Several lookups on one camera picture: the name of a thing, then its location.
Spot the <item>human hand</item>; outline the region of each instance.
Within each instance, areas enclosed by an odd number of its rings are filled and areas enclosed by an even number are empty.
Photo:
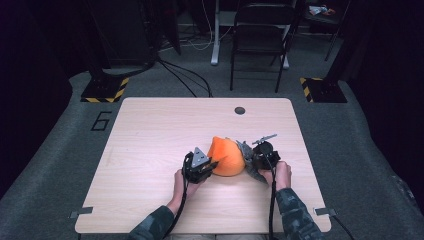
[[[188,183],[187,186],[187,199],[190,199],[197,191],[197,189],[204,183],[200,182],[198,184]],[[178,209],[181,205],[181,200],[183,198],[184,193],[184,176],[182,174],[181,169],[178,169],[174,174],[174,194],[172,196],[171,201],[166,205],[174,215],[177,214]]]
[[[259,174],[264,176],[269,186],[272,186],[272,173],[270,170],[259,169]],[[279,161],[275,170],[276,191],[291,188],[291,166],[284,161]]]

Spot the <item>table top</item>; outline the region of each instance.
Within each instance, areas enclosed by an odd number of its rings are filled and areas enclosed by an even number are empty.
[[[243,107],[245,113],[235,113]],[[284,98],[126,98],[79,215],[78,233],[128,233],[172,197],[174,173],[195,147],[207,153],[214,136],[268,140],[292,166],[292,188],[321,231],[329,217],[291,102]],[[173,233],[267,233],[271,189],[245,171],[212,175],[189,199]],[[277,204],[274,231],[282,232]]]

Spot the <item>person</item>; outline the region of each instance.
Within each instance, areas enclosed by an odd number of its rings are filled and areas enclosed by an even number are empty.
[[[269,170],[258,170],[264,176],[268,184],[272,185],[272,173]],[[279,161],[276,166],[276,201],[282,217],[284,234],[287,239],[324,239],[324,235],[308,213],[305,204],[300,200],[291,188],[291,166],[284,161]],[[184,191],[183,175],[181,170],[174,174],[174,194],[166,206],[160,206],[138,224],[128,235],[128,240],[155,239],[164,237],[169,227],[172,225],[175,215],[181,205]],[[187,187],[187,200],[189,200],[201,187],[202,183],[192,184]],[[205,238],[192,239],[215,239],[206,236]],[[216,239],[265,239],[255,235],[252,238],[246,235],[217,235]]]

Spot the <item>camouflage sleeve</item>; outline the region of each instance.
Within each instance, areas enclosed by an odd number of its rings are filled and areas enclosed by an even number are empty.
[[[129,234],[128,240],[162,239],[174,221],[174,214],[165,206],[161,206],[147,216]]]
[[[293,189],[281,189],[276,193],[276,200],[287,239],[324,239],[324,235],[308,213],[305,204]]]

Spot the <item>orange object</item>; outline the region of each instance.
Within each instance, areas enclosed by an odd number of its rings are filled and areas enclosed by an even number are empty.
[[[223,177],[235,176],[245,167],[242,152],[229,138],[213,137],[208,157],[212,158],[211,162],[219,162],[213,173]]]

